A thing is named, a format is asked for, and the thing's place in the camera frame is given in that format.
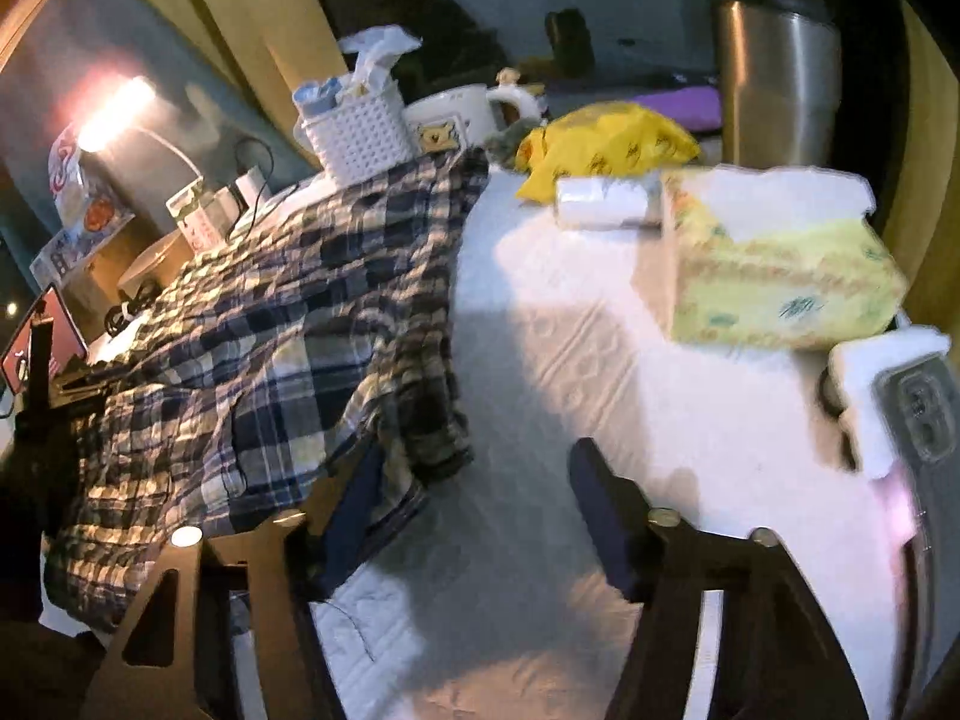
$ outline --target screw head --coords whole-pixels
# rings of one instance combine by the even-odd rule
[[[680,524],[680,514],[673,509],[650,509],[647,522],[659,525],[661,528],[676,528]]]
[[[757,528],[750,534],[750,541],[761,547],[775,547],[779,544],[779,536],[769,528]]]
[[[274,517],[274,524],[280,525],[281,528],[296,528],[304,517],[306,513],[299,509],[284,509]]]

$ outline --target lamp arm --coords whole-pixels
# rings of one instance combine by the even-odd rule
[[[196,177],[203,178],[203,174],[200,172],[200,169],[193,164],[193,161],[190,159],[190,157],[180,151],[179,148],[170,143],[170,141],[168,141],[166,138],[162,137],[161,135],[157,135],[157,133],[155,133],[152,129],[141,127],[139,124],[131,124],[130,129],[136,130],[137,132],[142,132],[144,135],[149,135],[151,138],[157,141],[160,146],[165,146],[165,148],[173,151],[176,156],[179,156],[179,158],[186,163],[186,166],[189,167],[190,170],[193,170]]]

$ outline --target bed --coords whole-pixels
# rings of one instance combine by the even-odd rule
[[[777,531],[870,717],[887,718],[899,559],[881,496],[842,469],[815,405],[823,358],[667,341],[659,233],[560,231],[519,184],[491,173],[456,266],[474,461],[313,608],[347,716],[603,716],[638,612],[606,585],[566,481],[570,445],[592,436],[654,505],[717,533]],[[709,705],[719,603],[704,596],[691,720]],[[262,717],[250,634],[236,657],[247,717]]]

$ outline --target paper box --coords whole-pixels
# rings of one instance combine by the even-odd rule
[[[685,186],[683,172],[665,177],[674,340],[829,348],[882,332],[901,306],[907,281],[864,221],[735,242]]]
[[[241,213],[240,203],[229,187],[208,191],[203,186],[203,178],[167,200],[167,210],[198,254],[227,245],[230,231]]]

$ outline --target mug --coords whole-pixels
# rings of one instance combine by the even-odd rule
[[[507,103],[517,108],[520,119],[542,118],[534,95],[512,84],[488,89],[483,84],[458,86],[408,105],[404,114],[414,140],[424,153],[468,146],[482,146],[491,135],[503,129],[499,111],[491,103]]]

